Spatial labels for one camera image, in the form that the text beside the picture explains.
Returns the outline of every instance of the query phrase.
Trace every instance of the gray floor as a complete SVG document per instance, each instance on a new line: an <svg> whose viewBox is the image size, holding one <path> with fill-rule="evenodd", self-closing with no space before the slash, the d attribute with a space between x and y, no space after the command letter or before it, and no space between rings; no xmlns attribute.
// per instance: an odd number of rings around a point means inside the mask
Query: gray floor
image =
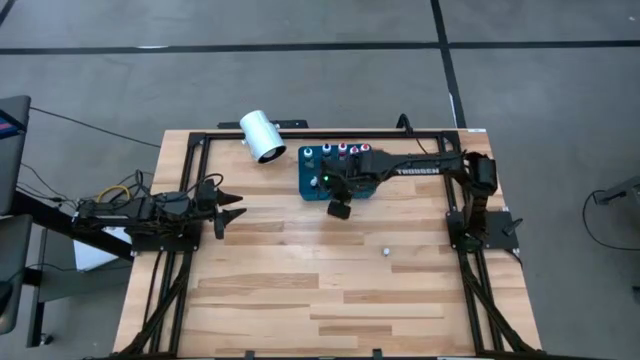
<svg viewBox="0 0 640 360"><path fill-rule="evenodd" d="M441 2L451 41L640 39L634 0ZM0 47L436 39L423 0L18 0L0 28ZM452 56L468 126L488 129L506 201L525 219L518 234L544 348L637 359L640 253L591 242L580 210L590 191L640 172L640 48ZM0 77L0 97L26 93L35 106L155 143L165 129L213 128L256 108L313 127L387 127L400 112L414 126L453 126L437 50L3 56ZM27 138L24 162L69 196L153 171L157 157L38 113ZM21 180L38 186L29 173ZM591 208L590 224L608 242L640 247L625 210ZM45 330L58 341L26 350L21 325L0 337L0 358L108 354L124 294L48 305Z"/></svg>

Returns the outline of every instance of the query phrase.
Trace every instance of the wooden table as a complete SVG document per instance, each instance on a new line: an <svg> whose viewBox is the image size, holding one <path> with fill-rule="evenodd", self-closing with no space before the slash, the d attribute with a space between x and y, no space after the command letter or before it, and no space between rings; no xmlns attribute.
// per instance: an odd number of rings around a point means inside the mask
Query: wooden table
<svg viewBox="0 0 640 360"><path fill-rule="evenodd" d="M154 193L178 189L188 134L165 133ZM463 148L491 156L485 132L460 130L460 139ZM220 188L244 196L229 208L248 211L228 226L223 241L205 225L191 267L179 356L243 356L245 350L257 356L370 356L373 348L385 355L473 354L445 224L443 177L392 178L372 199L353 201L348 221L332 218L326 202L305 202L298 194L297 149L324 142L340 141L286 140L287 152L267 165L255 163L238 140L211 143L207 173L224 174ZM414 139L360 142L390 153L421 152ZM422 144L437 151L435 141ZM194 159L192 179L198 152ZM502 207L499 189L489 208ZM391 250L388 257L384 248ZM498 308L539 348L519 264L501 250L485 254ZM142 326L155 258L144 253L135 259L114 351ZM162 268L161 262L156 291ZM478 306L485 347L491 348ZM168 314L161 350L168 348L173 311Z"/></svg>

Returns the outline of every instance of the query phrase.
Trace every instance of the cable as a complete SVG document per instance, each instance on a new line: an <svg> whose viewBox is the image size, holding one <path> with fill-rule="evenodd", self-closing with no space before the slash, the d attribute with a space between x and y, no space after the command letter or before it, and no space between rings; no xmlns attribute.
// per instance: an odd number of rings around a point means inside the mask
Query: cable
<svg viewBox="0 0 640 360"><path fill-rule="evenodd" d="M131 192L133 189L136 189L136 192L133 193L133 195L131 195L133 198L136 198L138 196L138 193L140 192L140 187L137 184L133 184L133 185L129 185L127 187L127 190L129 190L129 192ZM114 197L112 197L111 199L109 199L108 202L113 203L114 201L118 200L118 198L122 195L125 195L126 192L124 190L120 190L119 193L117 193Z"/></svg>
<svg viewBox="0 0 640 360"><path fill-rule="evenodd" d="M24 187L28 188L29 190L31 190L31 191L33 191L33 192L35 192L36 194L39 194L40 196L47 196L47 194L43 193L42 191L40 191L40 190L38 190L38 189L34 188L33 186L31 186L31 185L29 185L29 184L27 184L27 183L23 183L23 182L21 182L21 181L18 181L18 183L17 183L17 184L18 184L18 185L22 185L22 186L24 186Z"/></svg>
<svg viewBox="0 0 640 360"><path fill-rule="evenodd" d="M136 188L136 192L133 194L134 198L136 198L138 196L138 193L140 192L140 190L142 190L147 195L149 195L149 193L151 192L149 187L144 185L144 174L149 174L151 176L155 176L155 174L147 172L147 171L136 170L133 174L127 176L124 180L122 180L120 182L120 183L123 183L126 180L130 179L132 176L136 177L135 184L133 184L133 185L128 187L129 190L133 190L133 188ZM114 196L111 200L109 200L109 202L113 202L114 200L116 200L117 198L119 198L122 195L124 195L123 191L119 192L116 196Z"/></svg>
<svg viewBox="0 0 640 360"><path fill-rule="evenodd" d="M149 196L151 198L151 201L153 201L155 203L155 198L153 196L151 196L151 194L149 194L149 189L144 185L144 173L142 171L140 171L140 170L136 170L133 175L135 175L135 177L136 177L136 183L134 185L132 185L132 187L137 187L137 190L133 194L133 197L129 197L129 199L127 201L123 202L122 204L118 204L118 205L114 206L113 208L111 208L111 211L118 210L118 209L121 209L121 208L129 205L133 200L136 199L136 196L138 196L138 192L140 192L140 190L142 190L145 193L145 195ZM120 197L120 195L121 195L121 193L116 195L114 197L114 199L117 198L117 197Z"/></svg>
<svg viewBox="0 0 640 360"><path fill-rule="evenodd" d="M507 252L507 254L513 256L514 259L516 259L516 261L518 261L518 263L520 263L520 267L524 267L524 265L522 265L522 259L520 259L520 256L518 256L518 254L515 252L516 249L504 249L504 251Z"/></svg>
<svg viewBox="0 0 640 360"><path fill-rule="evenodd" d="M205 180L212 178L214 176L219 176L220 177L220 181L218 181L217 184L213 185L214 187L218 187L220 186L220 184L222 184L222 182L224 181L224 176L220 173L211 173L206 175L205 177L203 177L202 179L200 179L199 181L197 181L195 184L193 184L193 186L191 186L190 188L188 188L181 196L178 196L175 199L171 199L171 200L164 200L163 203L170 203L170 202L174 202L174 201L180 201L182 199L184 199L185 197L189 196L189 192L191 192L191 190L195 189L198 185L202 184Z"/></svg>
<svg viewBox="0 0 640 360"><path fill-rule="evenodd" d="M61 197L49 197L49 196L46 196L46 195L44 195L44 194L42 194L40 192L39 192L39 194L35 194L35 193L33 193L33 192L21 187L20 185L16 185L16 189L20 190L21 192L23 192L23 193L25 193L25 194L27 194L29 196L32 196L32 197L35 197L35 198L39 198L39 199L49 200L49 201L52 201L54 203L57 203L57 204L59 204L58 207L61 207L62 205L67 205L71 209L71 211L76 209L74 206L71 206L71 205L68 204L68 203L71 203L71 204L75 205L75 203L73 201L71 201L71 200L65 200L65 199L63 199Z"/></svg>
<svg viewBox="0 0 640 360"><path fill-rule="evenodd" d="M49 263L37 263L37 264L27 265L27 266L23 267L22 269L20 269L20 270L16 271L13 275L11 275L11 276L9 277L9 280L7 280L7 282L11 282L11 280L13 280L13 278L14 278L14 277L16 277L16 276L20 275L22 272L24 272L24 269L26 269L26 268L32 268L32 267L34 267L34 266L49 266L49 267L52 267L52 268L54 268L54 269L56 269L56 270L58 270L58 271L61 271L61 272L67 272L67 271L78 271L78 269L75 269L75 268L73 268L73 269L72 269L72 268L66 268L66 269L65 269L65 268L61 268L61 267L59 267L59 266L56 266L56 265L53 265L53 264L49 264ZM92 271L92 272L96 272L96 271L110 271L110 270L121 270L121 269L128 269L128 268L131 268L131 265L127 265L127 266L118 266L118 267L114 267L114 268L104 268L104 269L99 268L99 269L93 269L93 270L91 270L91 271Z"/></svg>
<svg viewBox="0 0 640 360"><path fill-rule="evenodd" d="M149 142L146 142L146 141L134 139L134 138L126 136L126 135L121 135L121 134L118 134L118 133L114 133L113 131L109 131L109 130L105 130L105 129L99 128L97 126L89 125L87 123L84 123L84 122L79 121L79 120L72 119L72 118L64 116L64 115L59 115L59 114L52 113L52 112L49 112L49 111L46 111L46 110L38 109L38 108L33 107L33 106L31 106L31 110L35 110L35 111L41 112L43 114L47 114L47 115L50 115L50 116L53 116L53 117L57 117L57 118L60 118L60 119L63 119L63 120L71 121L71 122L73 122L75 124L86 126L86 127L90 128L90 129L97 130L97 131L100 131L100 132L103 132L105 134L109 134L109 135L112 135L112 136L115 136L115 137L119 137L121 139L137 142L138 144L147 145L147 146L151 146L151 147L158 148L158 149L160 148L160 145L156 145L156 144L152 144L152 143L149 143Z"/></svg>
<svg viewBox="0 0 640 360"><path fill-rule="evenodd" d="M429 153L427 152L427 150L424 149L424 147L422 147L422 143L420 142L420 139L416 138L416 142L418 143L418 146L420 146L420 149L422 149L422 151L429 155Z"/></svg>
<svg viewBox="0 0 640 360"><path fill-rule="evenodd" d="M131 200L131 193L129 192L129 188L128 187L126 187L124 185L113 185L113 186L109 186L108 188L102 190L100 195L98 195L98 199L96 200L96 202L101 202L103 196L105 196L110 191L113 191L115 189L122 189L127 194L127 199Z"/></svg>
<svg viewBox="0 0 640 360"><path fill-rule="evenodd" d="M598 243L598 244L600 244L600 245L602 245L602 246L604 246L606 248L613 249L613 250L640 251L640 248L625 248L625 247L618 247L618 246L605 244L602 241L596 239L596 237L593 235L593 233L589 229L589 225L587 224L587 216L586 216L587 204L589 204L589 199L591 199L591 198L593 198L593 202L595 203L596 202L595 194L601 193L601 192L605 192L605 191L604 190L594 190L594 191L592 191L591 194L589 194L589 196L587 196L587 199L584 201L584 205L582 206L582 223L584 224L585 230L587 230L587 233L591 237L591 240L595 241L596 243Z"/></svg>
<svg viewBox="0 0 640 360"><path fill-rule="evenodd" d="M42 179L42 177L40 177L40 175L38 174L38 172L36 171L36 169L34 169L33 167L31 167L31 166L29 166L29 165L27 165L27 164L25 164L25 163L23 163L23 162L21 162L21 163L20 163L20 165L22 165L22 166L26 167L27 169L31 170L31 172L33 172L33 174L38 178L38 180L40 180L40 182L41 182L44 186L46 186L46 187L47 187L47 189L49 189L49 191L51 191L52 193L54 193L54 194L56 194L56 195L58 195L58 196L61 196L63 199L65 199L65 200L67 200L67 201L70 201L71 203L73 203L73 204L75 205L75 202L74 202L74 201L72 201L72 200L70 200L66 195L64 195L64 194L62 194L62 193L59 193L59 192L55 191L51 186L49 186L49 184L47 184L47 182L46 182L46 181L44 181L44 180Z"/></svg>
<svg viewBox="0 0 640 360"><path fill-rule="evenodd" d="M156 284L156 273L158 272L158 265L160 264L160 258L162 257L162 251L158 252L156 256L156 262L153 264L153 272L151 273L151 286L149 286L149 295L147 296L147 305L144 308L144 322L147 322L147 316L149 316L149 307L151 307L151 296L153 296L153 288Z"/></svg>
<svg viewBox="0 0 640 360"><path fill-rule="evenodd" d="M154 174L154 173L149 172L149 171L142 171L142 170L136 170L136 171L140 171L140 172L141 172L141 173L143 173L143 174L147 174L147 175L155 176L155 174ZM116 185L122 185L122 184L124 184L127 180L131 179L131 178L132 178L132 177L134 177L135 175L136 175L136 173L135 173L135 172L133 172L133 173L132 173L132 174L130 174L130 175L127 175L124 179L120 180ZM129 189L129 190L131 190L131 189L133 189L133 187L135 187L135 186L136 186L135 184L134 184L134 185L131 185L131 186L129 186L129 187L128 187L128 189ZM122 196L122 195L124 195L124 194L125 194L125 192L124 192L124 191L120 191L116 196L114 196L112 199L110 199L110 200L109 200L109 202L112 202L114 199L117 199L118 197L120 197L120 196ZM97 198L97 197L98 197L98 195L100 195L100 194L94 194L94 195L84 196L84 197L82 197L81 199L82 199L82 200L94 199L94 198Z"/></svg>

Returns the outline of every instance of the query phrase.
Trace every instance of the blue board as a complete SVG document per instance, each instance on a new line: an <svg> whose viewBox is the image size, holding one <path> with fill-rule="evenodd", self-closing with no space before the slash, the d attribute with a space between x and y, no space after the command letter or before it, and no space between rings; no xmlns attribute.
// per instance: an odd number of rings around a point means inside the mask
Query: blue board
<svg viewBox="0 0 640 360"><path fill-rule="evenodd" d="M351 149L352 146L360 148L360 145L362 144L347 144L347 149ZM313 156L310 161L307 161L303 154L306 148L313 150ZM311 186L311 179L313 179L314 176L318 178L319 182L322 181L322 179L320 179L320 171L324 157L322 154L322 146L302 146L298 149L298 191L300 191L300 196L306 201L329 200L330 198L329 193L323 191L321 186L318 185L315 188ZM331 144L331 154L327 157L332 160L339 160L338 144ZM353 198L367 199L374 193L375 189L358 191L353 194Z"/></svg>

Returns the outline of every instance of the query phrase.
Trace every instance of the black line on floor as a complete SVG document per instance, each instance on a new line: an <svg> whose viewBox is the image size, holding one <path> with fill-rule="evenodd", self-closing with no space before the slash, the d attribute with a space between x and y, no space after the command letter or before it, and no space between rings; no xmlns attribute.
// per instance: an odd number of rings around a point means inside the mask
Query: black line on floor
<svg viewBox="0 0 640 360"><path fill-rule="evenodd" d="M16 0L9 0L7 5ZM0 24L10 6L0 12ZM493 41L452 42L441 41L440 30L444 22L436 23L439 42L352 42L352 43L299 43L299 44L246 44L246 45L172 45L172 46L105 46L105 47L51 47L0 48L0 55L116 55L116 54L190 54L228 52L288 52L288 51L344 51L344 50L425 50L441 49L575 49L640 47L640 40L602 41Z"/></svg>
<svg viewBox="0 0 640 360"><path fill-rule="evenodd" d="M0 26L2 26L2 24L4 23L4 20L9 15L9 12L11 11L11 8L13 8L13 4L15 3L16 0L7 0L7 3L4 4L2 11L0 11Z"/></svg>
<svg viewBox="0 0 640 360"><path fill-rule="evenodd" d="M431 0L431 9L433 10L433 19L436 23L436 31L438 32L440 54L442 55L442 65L444 66L447 88L449 88L449 96L451 97L451 106L453 106L454 123L457 128L466 128L467 121L464 118L464 110L462 110L460 90L458 89L456 72L453 69L453 60L451 59L451 51L449 50L447 32L444 28L444 18L442 16L442 9L440 9L440 2L438 0Z"/></svg>
<svg viewBox="0 0 640 360"><path fill-rule="evenodd" d="M83 48L7 48L0 55L108 55L108 54L180 54L225 52L281 52L327 50L420 50L439 49L437 42L351 42L257 45L179 45L179 46L119 46Z"/></svg>
<svg viewBox="0 0 640 360"><path fill-rule="evenodd" d="M450 49L575 49L640 47L640 40L452 42Z"/></svg>

